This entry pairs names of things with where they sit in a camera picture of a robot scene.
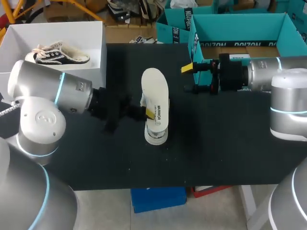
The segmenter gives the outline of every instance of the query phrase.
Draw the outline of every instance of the robotic arm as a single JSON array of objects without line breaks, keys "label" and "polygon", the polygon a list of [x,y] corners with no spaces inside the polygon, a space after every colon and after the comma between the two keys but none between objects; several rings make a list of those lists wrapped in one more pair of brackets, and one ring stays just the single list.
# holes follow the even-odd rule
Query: robotic arm
[{"label": "robotic arm", "polygon": [[255,58],[248,66],[220,54],[210,63],[191,63],[182,72],[210,71],[210,87],[194,90],[271,91],[271,133],[280,139],[307,141],[307,57]]},{"label": "robotic arm", "polygon": [[65,132],[59,109],[88,111],[107,120],[105,130],[111,133],[125,115],[139,121],[150,114],[145,107],[131,105],[127,94],[113,96],[105,88],[93,89],[89,80],[23,60],[11,71],[8,93],[20,103],[21,116],[18,134],[7,141],[40,164],[48,163]]}]

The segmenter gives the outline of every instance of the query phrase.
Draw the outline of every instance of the black tablecloth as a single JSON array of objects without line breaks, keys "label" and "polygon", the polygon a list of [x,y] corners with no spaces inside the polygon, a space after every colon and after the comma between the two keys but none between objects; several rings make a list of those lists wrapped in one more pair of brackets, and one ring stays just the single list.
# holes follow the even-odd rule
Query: black tablecloth
[{"label": "black tablecloth", "polygon": [[[144,70],[165,75],[170,95],[169,138],[144,139],[144,122],[121,120],[115,134],[88,114],[64,113],[66,132],[47,170],[75,190],[157,186],[277,184],[307,156],[307,143],[270,133],[270,94],[184,93],[192,76],[186,45],[107,46],[107,87],[128,90],[138,104]],[[7,105],[1,103],[0,110]],[[0,118],[0,136],[18,131],[19,111]]]}]

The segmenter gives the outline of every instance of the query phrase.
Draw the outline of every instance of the white shoe box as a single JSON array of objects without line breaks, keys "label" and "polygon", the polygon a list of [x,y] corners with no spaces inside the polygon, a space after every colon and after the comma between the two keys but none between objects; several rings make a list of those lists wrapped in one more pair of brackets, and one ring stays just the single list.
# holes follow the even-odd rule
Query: white shoe box
[{"label": "white shoe box", "polygon": [[18,60],[37,48],[63,41],[90,55],[90,65],[63,72],[91,80],[94,88],[106,86],[106,29],[102,22],[37,23],[10,25],[0,46],[0,93],[11,101],[7,93],[10,72]]}]

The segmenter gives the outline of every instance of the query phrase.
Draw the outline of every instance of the shoe lace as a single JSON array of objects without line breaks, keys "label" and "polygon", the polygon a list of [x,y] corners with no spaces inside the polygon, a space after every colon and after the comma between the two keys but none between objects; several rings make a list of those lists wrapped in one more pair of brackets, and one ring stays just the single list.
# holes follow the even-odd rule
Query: shoe lace
[{"label": "shoe lace", "polygon": [[38,45],[37,48],[33,49],[32,52],[37,53],[37,58],[48,58],[50,54],[46,54],[47,51],[52,50],[52,46]]}]

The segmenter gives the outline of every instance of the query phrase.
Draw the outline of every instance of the white insole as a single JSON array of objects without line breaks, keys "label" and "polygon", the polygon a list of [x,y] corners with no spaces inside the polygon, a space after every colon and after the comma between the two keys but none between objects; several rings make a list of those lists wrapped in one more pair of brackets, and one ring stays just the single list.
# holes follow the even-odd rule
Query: white insole
[{"label": "white insole", "polygon": [[147,119],[147,128],[159,133],[168,127],[168,85],[160,70],[149,68],[142,75],[142,90],[146,107],[154,112],[154,120]]}]

